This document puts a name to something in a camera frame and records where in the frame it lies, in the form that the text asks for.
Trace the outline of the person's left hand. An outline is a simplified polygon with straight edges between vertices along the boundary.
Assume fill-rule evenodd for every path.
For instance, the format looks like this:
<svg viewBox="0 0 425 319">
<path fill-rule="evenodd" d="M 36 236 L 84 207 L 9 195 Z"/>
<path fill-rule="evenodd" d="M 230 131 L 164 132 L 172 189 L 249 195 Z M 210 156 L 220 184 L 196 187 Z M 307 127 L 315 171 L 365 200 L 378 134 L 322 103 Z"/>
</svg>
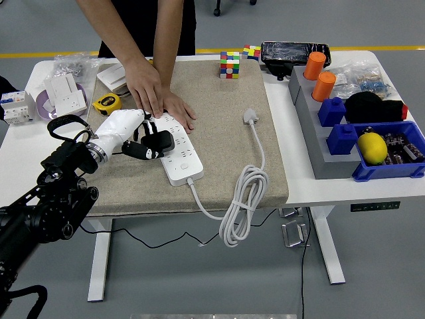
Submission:
<svg viewBox="0 0 425 319">
<path fill-rule="evenodd" d="M 165 89 L 162 95 L 163 109 L 182 125 L 186 133 L 190 134 L 195 129 L 193 122 L 197 119 L 193 109 L 170 89 Z"/>
</svg>

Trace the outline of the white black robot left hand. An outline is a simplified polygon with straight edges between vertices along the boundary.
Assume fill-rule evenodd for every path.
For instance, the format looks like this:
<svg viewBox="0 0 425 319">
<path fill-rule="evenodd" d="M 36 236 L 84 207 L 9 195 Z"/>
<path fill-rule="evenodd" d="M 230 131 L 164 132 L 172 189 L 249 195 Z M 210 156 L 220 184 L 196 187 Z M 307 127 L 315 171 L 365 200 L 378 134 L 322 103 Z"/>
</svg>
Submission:
<svg viewBox="0 0 425 319">
<path fill-rule="evenodd" d="M 145 111 L 115 110 L 97 129 L 87 147 L 99 163 L 110 160 L 116 148 L 127 156 L 151 160 L 171 151 L 174 141 L 171 133 L 160 131 Z"/>
</svg>

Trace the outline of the person's right hand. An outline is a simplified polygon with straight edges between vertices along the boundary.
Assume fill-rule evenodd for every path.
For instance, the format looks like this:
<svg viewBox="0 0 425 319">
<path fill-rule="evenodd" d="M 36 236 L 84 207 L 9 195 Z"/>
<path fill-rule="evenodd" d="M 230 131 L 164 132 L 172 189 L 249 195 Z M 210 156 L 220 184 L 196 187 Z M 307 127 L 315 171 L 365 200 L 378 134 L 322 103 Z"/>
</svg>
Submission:
<svg viewBox="0 0 425 319">
<path fill-rule="evenodd" d="M 143 57 L 123 63 L 127 87 L 138 109 L 154 118 L 163 115 L 161 81 L 156 69 Z"/>
</svg>

